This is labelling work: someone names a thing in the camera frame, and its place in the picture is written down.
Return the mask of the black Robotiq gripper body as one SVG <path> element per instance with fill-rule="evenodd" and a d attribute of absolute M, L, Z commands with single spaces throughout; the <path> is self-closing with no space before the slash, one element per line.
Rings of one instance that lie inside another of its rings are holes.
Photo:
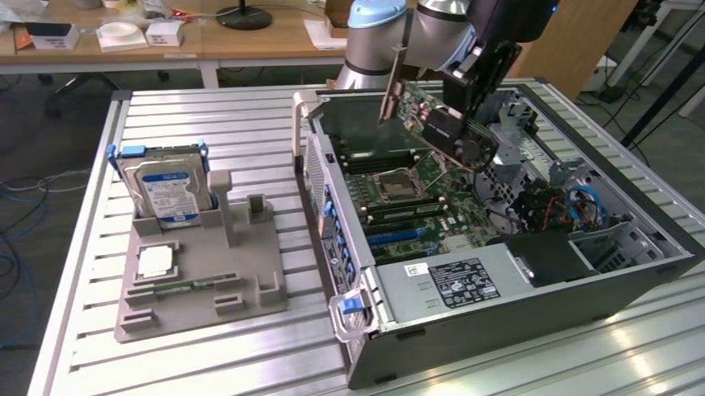
<path fill-rule="evenodd" d="M 482 44 L 528 43 L 544 34 L 556 10 L 556 0 L 474 0 L 470 24 Z"/>

